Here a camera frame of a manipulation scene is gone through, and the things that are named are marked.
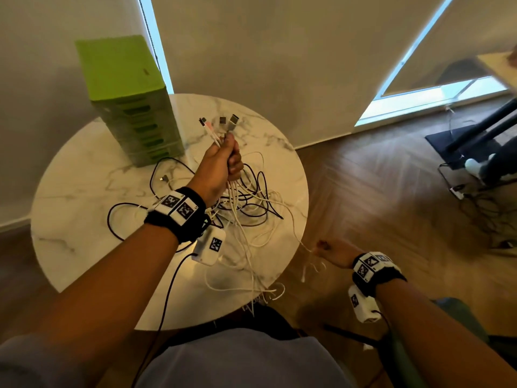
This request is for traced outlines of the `light wooden table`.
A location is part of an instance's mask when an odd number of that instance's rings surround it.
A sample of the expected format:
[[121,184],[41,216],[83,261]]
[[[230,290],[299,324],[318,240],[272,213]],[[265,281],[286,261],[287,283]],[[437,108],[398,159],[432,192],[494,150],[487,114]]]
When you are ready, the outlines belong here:
[[477,55],[476,59],[517,96],[517,46],[512,51]]

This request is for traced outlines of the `green chair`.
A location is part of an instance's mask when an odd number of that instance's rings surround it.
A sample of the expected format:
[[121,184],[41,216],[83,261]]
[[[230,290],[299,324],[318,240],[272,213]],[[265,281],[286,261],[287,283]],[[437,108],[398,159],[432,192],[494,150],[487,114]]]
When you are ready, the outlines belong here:
[[[446,297],[433,300],[433,303],[488,345],[517,371],[517,337],[488,334],[470,308],[459,299]],[[380,340],[378,354],[394,388],[429,388],[394,329]]]

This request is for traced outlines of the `black table legs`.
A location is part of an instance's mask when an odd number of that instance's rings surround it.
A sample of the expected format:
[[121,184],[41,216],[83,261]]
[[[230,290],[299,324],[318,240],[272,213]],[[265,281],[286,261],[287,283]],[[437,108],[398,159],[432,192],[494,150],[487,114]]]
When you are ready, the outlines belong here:
[[468,131],[454,139],[448,146],[446,146],[445,151],[448,153],[455,152],[460,147],[471,141],[474,137],[489,129],[489,127],[495,125],[495,123],[501,121],[515,110],[517,110],[517,97],[514,97],[490,116],[482,120],[480,123],[475,124]]

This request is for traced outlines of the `wide beige roller blind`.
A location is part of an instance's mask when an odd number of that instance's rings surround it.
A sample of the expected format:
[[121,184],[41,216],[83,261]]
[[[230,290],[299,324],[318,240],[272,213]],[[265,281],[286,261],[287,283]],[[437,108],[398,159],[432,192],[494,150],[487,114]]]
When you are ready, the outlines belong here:
[[255,110],[294,147],[349,133],[443,0],[151,0],[175,93]]

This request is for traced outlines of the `black wristband with marker blocks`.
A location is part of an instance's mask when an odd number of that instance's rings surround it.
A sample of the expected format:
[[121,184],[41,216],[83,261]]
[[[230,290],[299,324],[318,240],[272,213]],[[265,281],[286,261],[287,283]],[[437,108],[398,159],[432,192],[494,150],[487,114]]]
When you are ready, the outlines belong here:
[[169,230],[178,242],[191,243],[202,236],[210,225],[206,204],[189,187],[181,187],[162,197],[148,211],[145,224]]
[[359,254],[352,262],[352,280],[365,297],[376,297],[376,287],[394,279],[407,281],[394,262],[381,252]]

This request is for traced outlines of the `person's right hand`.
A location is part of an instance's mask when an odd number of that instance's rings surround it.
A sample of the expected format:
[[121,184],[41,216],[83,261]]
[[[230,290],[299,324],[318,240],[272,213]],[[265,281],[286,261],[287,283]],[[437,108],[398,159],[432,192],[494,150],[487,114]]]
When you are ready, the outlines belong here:
[[[365,253],[346,240],[329,239],[325,241],[329,242],[333,248],[333,259],[325,260],[339,268],[352,269],[356,258]],[[312,253],[315,255],[315,247],[312,249]]]

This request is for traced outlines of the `person's right forearm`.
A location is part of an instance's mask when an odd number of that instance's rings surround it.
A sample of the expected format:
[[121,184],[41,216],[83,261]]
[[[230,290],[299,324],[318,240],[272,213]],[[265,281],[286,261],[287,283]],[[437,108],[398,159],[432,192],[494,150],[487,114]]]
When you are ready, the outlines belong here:
[[517,388],[517,371],[410,283],[377,285],[376,299],[430,388]]

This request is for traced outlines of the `green plastic drawer cabinet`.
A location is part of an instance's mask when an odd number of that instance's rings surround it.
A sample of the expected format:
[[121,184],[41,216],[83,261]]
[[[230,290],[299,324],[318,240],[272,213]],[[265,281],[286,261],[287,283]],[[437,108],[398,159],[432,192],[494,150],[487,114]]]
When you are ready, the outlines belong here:
[[88,97],[136,167],[184,155],[169,94],[141,35],[75,41]]

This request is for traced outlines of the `person's left hand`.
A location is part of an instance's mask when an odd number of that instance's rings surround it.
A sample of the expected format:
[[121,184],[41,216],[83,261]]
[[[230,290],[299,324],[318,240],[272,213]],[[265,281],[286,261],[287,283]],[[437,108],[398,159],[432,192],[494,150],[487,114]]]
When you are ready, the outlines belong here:
[[207,207],[211,207],[222,196],[227,183],[240,178],[243,167],[238,142],[237,154],[230,158],[210,157],[207,149],[187,187],[195,191]]

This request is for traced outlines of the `window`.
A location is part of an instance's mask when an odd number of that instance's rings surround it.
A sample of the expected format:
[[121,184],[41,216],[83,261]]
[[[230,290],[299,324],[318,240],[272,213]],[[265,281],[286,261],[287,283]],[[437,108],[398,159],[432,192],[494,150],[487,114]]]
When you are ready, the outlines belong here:
[[[161,43],[160,34],[154,15],[151,0],[137,0],[141,10],[144,23],[146,25],[147,34],[151,42],[152,53],[158,64],[159,70],[162,72],[166,89],[169,94],[173,94],[173,87],[170,73],[167,68],[165,52]],[[394,68],[389,77],[385,80],[373,101],[366,108],[356,127],[363,124],[378,122],[381,120],[391,119],[397,116],[409,115],[417,113],[421,110],[435,110],[444,105],[448,108],[450,105],[464,102],[467,100],[482,100],[507,94],[508,89],[501,84],[495,77],[481,77],[468,79],[457,83],[440,84],[430,88],[423,88],[415,91],[404,91],[402,93],[386,95],[390,83],[393,82],[396,75],[401,71],[402,67],[409,60],[410,56],[417,49],[424,37],[429,33],[431,28],[436,24],[443,12],[449,7],[453,0],[444,0],[437,11],[434,13],[429,22],[425,25],[417,39],[411,45],[399,64]]]

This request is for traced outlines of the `person's left forearm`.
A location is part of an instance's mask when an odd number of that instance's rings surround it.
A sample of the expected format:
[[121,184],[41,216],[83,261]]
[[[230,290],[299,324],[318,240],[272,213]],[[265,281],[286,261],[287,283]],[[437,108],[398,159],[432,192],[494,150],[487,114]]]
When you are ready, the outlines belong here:
[[166,228],[144,224],[62,293],[32,315],[23,333],[77,366],[95,386],[131,335],[169,267],[179,242]]

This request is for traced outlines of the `grey shirt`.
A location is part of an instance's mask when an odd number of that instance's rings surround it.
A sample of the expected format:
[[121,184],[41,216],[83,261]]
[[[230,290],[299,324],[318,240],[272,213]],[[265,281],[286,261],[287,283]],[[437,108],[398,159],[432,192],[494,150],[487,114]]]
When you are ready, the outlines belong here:
[[135,388],[357,388],[314,338],[278,340],[246,328],[171,346]]

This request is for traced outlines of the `narrow beige roller blind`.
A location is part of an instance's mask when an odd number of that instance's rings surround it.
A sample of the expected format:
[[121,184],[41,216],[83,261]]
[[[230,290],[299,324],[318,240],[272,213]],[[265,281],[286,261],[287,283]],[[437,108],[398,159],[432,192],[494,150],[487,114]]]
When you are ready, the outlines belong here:
[[488,76],[477,56],[517,45],[517,0],[452,0],[385,96]]

